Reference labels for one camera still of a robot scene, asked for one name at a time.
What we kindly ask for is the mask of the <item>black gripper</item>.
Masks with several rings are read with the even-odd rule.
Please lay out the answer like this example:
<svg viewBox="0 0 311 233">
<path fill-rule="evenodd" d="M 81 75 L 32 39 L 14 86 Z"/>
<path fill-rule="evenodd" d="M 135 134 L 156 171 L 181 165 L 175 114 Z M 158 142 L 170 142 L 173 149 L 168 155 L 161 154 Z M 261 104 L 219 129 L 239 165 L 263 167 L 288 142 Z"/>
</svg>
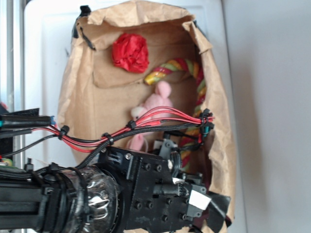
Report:
<svg viewBox="0 0 311 233">
<path fill-rule="evenodd" d="M 180 170 L 181 157 L 170 139 L 152 153 L 106 147 L 97 166 L 119 185 L 112 201 L 110 231 L 177 231 L 201 217 L 211 201 L 201 175 Z"/>
</svg>

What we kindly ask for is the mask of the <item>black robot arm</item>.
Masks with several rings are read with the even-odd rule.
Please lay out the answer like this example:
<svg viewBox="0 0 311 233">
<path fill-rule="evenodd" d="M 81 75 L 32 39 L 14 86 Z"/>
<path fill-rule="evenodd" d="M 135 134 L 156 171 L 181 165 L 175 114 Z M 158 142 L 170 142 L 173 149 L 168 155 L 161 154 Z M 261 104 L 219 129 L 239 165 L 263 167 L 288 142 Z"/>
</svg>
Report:
<svg viewBox="0 0 311 233">
<path fill-rule="evenodd" d="M 139 133 L 179 134 L 197 127 L 200 146 L 213 128 L 204 110 L 191 117 L 171 107 L 149 110 L 119 131 L 99 140 L 82 140 L 57 129 L 50 116 L 1 115 L 1 138 L 47 130 L 88 157 L 75 167 L 52 163 L 34 170 L 0 165 L 0 227 L 38 233 L 122 233 L 143 229 L 175 232 L 193 223 L 209 205 L 201 175 L 181 171 L 180 148 L 164 141 L 158 154 L 114 147 L 114 142 Z"/>
</svg>

